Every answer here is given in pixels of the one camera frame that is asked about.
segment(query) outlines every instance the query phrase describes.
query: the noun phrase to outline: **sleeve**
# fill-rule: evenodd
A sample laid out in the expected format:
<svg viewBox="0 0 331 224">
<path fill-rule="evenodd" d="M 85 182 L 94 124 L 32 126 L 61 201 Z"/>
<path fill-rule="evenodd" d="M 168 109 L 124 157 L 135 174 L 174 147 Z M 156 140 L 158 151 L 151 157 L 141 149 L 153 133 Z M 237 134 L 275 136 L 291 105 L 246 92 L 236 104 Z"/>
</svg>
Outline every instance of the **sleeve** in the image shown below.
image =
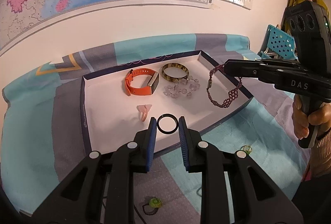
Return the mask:
<svg viewBox="0 0 331 224">
<path fill-rule="evenodd" d="M 310 166 L 312 177 L 331 173 L 331 130 L 312 148 Z"/>
</svg>

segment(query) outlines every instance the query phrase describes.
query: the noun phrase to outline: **hand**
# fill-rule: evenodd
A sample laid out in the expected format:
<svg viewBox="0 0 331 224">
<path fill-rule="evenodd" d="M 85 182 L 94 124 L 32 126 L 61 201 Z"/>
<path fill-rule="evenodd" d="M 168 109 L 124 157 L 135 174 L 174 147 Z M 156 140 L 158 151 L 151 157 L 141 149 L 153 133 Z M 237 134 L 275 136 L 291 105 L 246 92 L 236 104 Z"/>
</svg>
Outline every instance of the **hand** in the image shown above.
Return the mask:
<svg viewBox="0 0 331 224">
<path fill-rule="evenodd" d="M 317 137 L 327 132 L 331 128 L 331 104 L 325 103 L 323 107 L 319 110 L 311 113 L 307 116 L 301 110 L 301 99 L 299 95 L 294 95 L 293 101 L 293 126 L 294 126 L 294 134 L 295 136 L 301 140 L 302 138 L 306 138 L 309 134 L 308 126 L 309 123 L 312 125 L 320 125 Z"/>
</svg>

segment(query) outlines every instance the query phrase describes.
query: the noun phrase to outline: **blue plastic basket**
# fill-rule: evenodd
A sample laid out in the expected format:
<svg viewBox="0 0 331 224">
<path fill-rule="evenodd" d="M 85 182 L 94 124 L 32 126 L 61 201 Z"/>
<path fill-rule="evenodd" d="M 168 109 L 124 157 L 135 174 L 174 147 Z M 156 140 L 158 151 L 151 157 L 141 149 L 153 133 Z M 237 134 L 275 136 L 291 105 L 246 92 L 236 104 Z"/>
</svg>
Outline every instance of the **blue plastic basket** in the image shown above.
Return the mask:
<svg viewBox="0 0 331 224">
<path fill-rule="evenodd" d="M 269 25 L 266 33 L 268 40 L 267 47 L 286 60 L 297 60 L 294 54 L 294 38 L 278 28 Z M 268 55 L 261 52 L 265 58 L 270 58 Z"/>
</svg>

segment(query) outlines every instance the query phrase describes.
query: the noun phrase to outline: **pink hair clip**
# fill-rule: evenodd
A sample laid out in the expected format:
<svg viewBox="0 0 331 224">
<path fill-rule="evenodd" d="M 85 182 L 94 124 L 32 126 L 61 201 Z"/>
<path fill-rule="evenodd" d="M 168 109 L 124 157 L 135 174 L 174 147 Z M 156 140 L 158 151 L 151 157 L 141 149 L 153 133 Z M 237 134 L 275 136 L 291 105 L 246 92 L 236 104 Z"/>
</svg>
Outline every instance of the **pink hair clip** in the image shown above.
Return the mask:
<svg viewBox="0 0 331 224">
<path fill-rule="evenodd" d="M 144 122 L 147 118 L 148 111 L 151 109 L 151 104 L 138 105 L 137 109 L 141 114 L 141 121 Z"/>
</svg>

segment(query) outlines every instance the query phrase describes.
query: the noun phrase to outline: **bed sheet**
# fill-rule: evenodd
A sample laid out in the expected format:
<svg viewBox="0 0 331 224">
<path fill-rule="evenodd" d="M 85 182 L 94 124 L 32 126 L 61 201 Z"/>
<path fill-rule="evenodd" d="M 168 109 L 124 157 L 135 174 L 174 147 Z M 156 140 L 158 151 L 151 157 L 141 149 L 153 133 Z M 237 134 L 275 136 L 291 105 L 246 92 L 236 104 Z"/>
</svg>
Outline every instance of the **bed sheet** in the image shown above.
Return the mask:
<svg viewBox="0 0 331 224">
<path fill-rule="evenodd" d="M 63 57 L 63 63 L 45 64 L 7 85 L 2 91 L 8 109 L 2 134 L 1 179 L 15 208 L 32 213 L 85 157 L 79 112 L 82 75 L 196 49 L 219 63 L 260 58 L 249 50 L 249 39 L 244 36 L 157 36 L 80 51 Z M 298 146 L 293 133 L 293 94 L 251 78 L 244 78 L 243 85 L 254 99 L 203 139 L 227 152 L 251 145 L 251 157 L 291 199 L 310 155 Z M 183 223 L 185 217 L 198 223 L 201 198 L 196 191 L 200 185 L 201 175 L 185 172 L 177 149 L 155 159 L 149 174 L 135 175 L 135 202 L 144 203 L 150 195 L 162 197 L 164 209 L 148 223 Z"/>
</svg>

